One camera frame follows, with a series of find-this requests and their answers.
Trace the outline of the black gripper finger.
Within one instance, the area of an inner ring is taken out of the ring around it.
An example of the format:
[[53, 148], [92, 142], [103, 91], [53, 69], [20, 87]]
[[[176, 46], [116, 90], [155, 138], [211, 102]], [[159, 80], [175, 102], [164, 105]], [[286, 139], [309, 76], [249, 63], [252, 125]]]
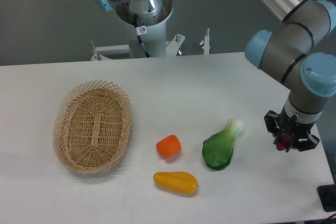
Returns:
[[280, 115], [275, 111], [269, 110], [264, 116], [267, 131], [274, 137], [273, 144], [279, 145], [281, 139], [281, 130], [278, 125]]
[[289, 152], [291, 149], [299, 152], [315, 149], [320, 143], [320, 139], [315, 135], [308, 134], [307, 138], [298, 139], [295, 135], [290, 137], [289, 145], [285, 149], [285, 152]]

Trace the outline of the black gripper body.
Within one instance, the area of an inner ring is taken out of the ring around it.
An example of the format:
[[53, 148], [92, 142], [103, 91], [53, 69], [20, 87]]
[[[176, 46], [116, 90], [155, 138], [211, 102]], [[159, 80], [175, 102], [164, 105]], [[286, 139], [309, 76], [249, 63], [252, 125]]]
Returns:
[[277, 138], [281, 139], [282, 135], [286, 135], [292, 139], [293, 142], [305, 140], [311, 133], [312, 123], [298, 122], [298, 116], [292, 115], [289, 117], [286, 112], [281, 112], [277, 119], [278, 131]]

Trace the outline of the silver blue-capped robot arm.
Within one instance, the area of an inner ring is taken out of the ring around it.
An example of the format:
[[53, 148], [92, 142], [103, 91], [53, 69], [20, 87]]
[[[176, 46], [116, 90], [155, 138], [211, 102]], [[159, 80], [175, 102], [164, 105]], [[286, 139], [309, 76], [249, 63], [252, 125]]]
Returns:
[[[132, 58], [177, 56], [183, 37], [165, 40], [172, 0], [94, 0], [116, 11], [128, 31]], [[335, 56], [311, 49], [335, 29], [335, 6], [324, 0], [262, 0], [285, 24], [282, 32], [257, 32], [245, 49], [246, 59], [289, 89], [280, 113], [269, 111], [266, 128], [280, 151], [314, 149], [311, 129], [335, 95]]]

